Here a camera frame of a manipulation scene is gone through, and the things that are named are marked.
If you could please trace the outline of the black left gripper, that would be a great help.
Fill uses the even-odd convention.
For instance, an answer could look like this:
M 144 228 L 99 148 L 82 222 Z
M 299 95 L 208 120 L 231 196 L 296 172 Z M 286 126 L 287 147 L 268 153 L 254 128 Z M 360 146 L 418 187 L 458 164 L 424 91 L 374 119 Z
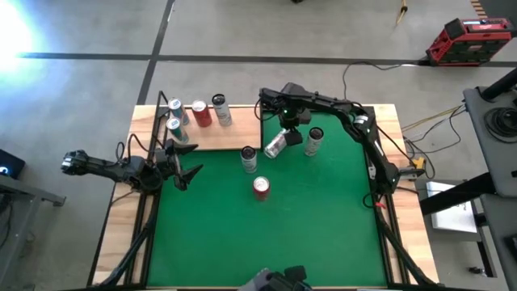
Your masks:
M 168 139 L 165 142 L 165 149 L 155 149 L 153 152 L 154 165 L 161 178 L 163 180 L 172 178 L 174 180 L 174 186 L 178 190 L 186 191 L 187 186 L 203 168 L 203 165 L 184 170 L 179 164 L 178 155 L 189 154 L 197 147 L 197 144 L 185 145 L 176 142 L 174 139 Z

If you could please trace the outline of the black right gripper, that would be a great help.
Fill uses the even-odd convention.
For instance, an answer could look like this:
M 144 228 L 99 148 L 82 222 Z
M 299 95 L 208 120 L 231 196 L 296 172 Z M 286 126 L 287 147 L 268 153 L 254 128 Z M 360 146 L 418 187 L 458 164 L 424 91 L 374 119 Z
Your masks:
M 294 129 L 300 124 L 309 124 L 311 112 L 308 108 L 283 108 L 280 110 L 280 126 L 284 129 Z M 303 142 L 302 134 L 296 130 L 288 130 L 284 134 L 287 146 L 299 145 Z

